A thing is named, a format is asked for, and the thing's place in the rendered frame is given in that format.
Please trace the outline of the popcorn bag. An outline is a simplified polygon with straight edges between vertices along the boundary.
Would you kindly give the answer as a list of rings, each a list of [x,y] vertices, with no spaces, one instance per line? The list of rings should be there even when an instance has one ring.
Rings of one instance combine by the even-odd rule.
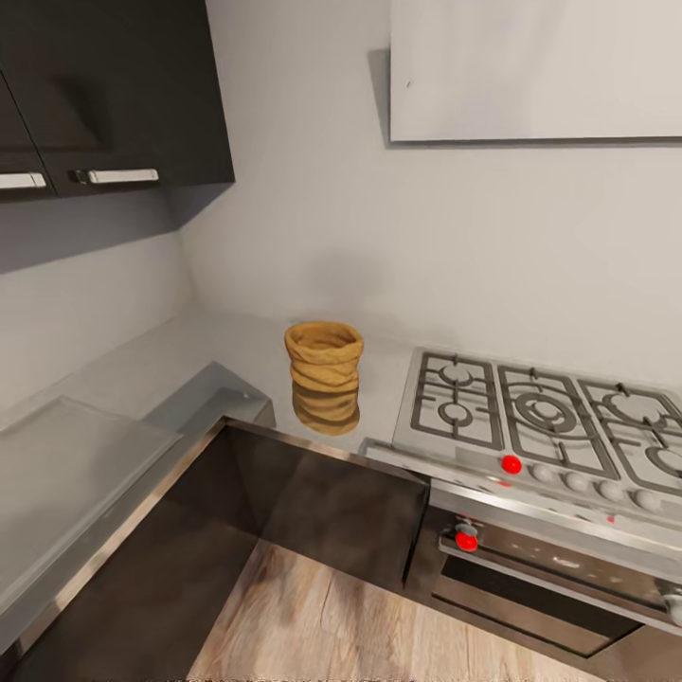
[[[322,393],[340,393],[359,386],[364,339],[350,325],[311,321],[285,334],[292,379],[301,387]]]

